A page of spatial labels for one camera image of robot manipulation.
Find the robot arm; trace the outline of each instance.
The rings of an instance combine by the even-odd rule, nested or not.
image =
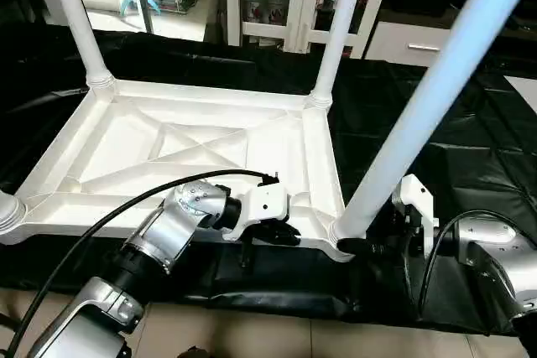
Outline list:
[[[194,181],[172,189],[163,203],[125,241],[101,277],[91,278],[35,342],[33,358],[129,357],[119,334],[130,334],[144,307],[171,273],[196,228],[213,228],[228,239],[264,221],[286,221],[282,184],[250,190],[240,199],[229,189]]]

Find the white plastic table underside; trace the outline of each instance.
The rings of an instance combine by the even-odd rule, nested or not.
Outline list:
[[[324,110],[305,108],[304,96],[124,80],[112,99],[88,93],[18,190],[30,208],[25,222],[9,238],[0,233],[0,241],[79,235],[147,189],[229,168],[278,173],[300,246],[347,259],[328,241],[344,205]],[[209,181],[235,197],[259,182],[241,175]],[[164,195],[120,215],[99,235],[128,236]]]

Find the floor tile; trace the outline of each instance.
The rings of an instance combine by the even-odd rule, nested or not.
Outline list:
[[[528,354],[516,337],[468,335],[474,358],[527,358]]]
[[[196,346],[216,358],[308,358],[310,321],[169,304],[151,306],[137,358],[176,357]]]
[[[465,335],[313,320],[313,358],[472,358]]]

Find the drawer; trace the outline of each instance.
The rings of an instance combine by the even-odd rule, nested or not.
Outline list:
[[[430,66],[449,33],[449,29],[379,22],[366,59]]]

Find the white pole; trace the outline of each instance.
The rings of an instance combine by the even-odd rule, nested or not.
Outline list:
[[[101,51],[91,31],[82,0],[60,0],[70,31],[86,67],[86,82],[90,88],[113,85],[114,78],[104,65]]]
[[[427,70],[343,216],[331,228],[332,241],[365,236],[378,211],[467,83],[517,2],[467,0],[445,48]]]
[[[308,99],[308,103],[312,106],[328,108],[332,104],[332,87],[336,79],[337,68],[351,25],[356,1],[337,0],[336,12],[330,27],[328,44],[322,56],[317,82]]]

